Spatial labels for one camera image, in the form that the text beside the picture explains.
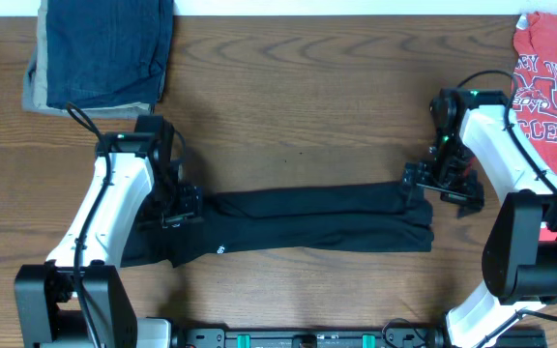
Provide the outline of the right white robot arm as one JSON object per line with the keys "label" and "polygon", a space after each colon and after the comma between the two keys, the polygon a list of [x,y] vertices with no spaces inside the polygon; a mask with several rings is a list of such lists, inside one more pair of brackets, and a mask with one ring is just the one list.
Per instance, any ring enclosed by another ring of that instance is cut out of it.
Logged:
{"label": "right white robot arm", "polygon": [[483,280],[441,324],[422,335],[425,347],[540,347],[511,333],[527,316],[546,319],[557,304],[557,175],[525,137],[501,91],[447,88],[432,99],[432,158],[408,163],[409,194],[431,189],[463,213],[479,211],[484,191],[477,160],[501,203],[482,254]]}

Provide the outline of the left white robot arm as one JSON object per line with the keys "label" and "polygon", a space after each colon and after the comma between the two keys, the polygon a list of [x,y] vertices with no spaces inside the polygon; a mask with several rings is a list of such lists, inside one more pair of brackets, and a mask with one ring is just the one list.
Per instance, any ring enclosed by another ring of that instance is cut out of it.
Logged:
{"label": "left white robot arm", "polygon": [[170,320],[140,318],[121,268],[135,243],[165,242],[202,222],[201,191],[171,157],[176,130],[104,133],[94,177],[61,242],[20,267],[14,290],[26,347],[172,347]]}

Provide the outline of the black t-shirt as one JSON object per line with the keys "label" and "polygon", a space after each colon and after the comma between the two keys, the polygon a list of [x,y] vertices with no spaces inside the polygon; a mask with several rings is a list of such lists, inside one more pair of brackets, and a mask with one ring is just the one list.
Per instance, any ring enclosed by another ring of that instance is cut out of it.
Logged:
{"label": "black t-shirt", "polygon": [[195,222],[164,228],[137,220],[124,268],[205,254],[284,247],[353,252],[429,252],[432,206],[398,182],[275,188],[207,195]]}

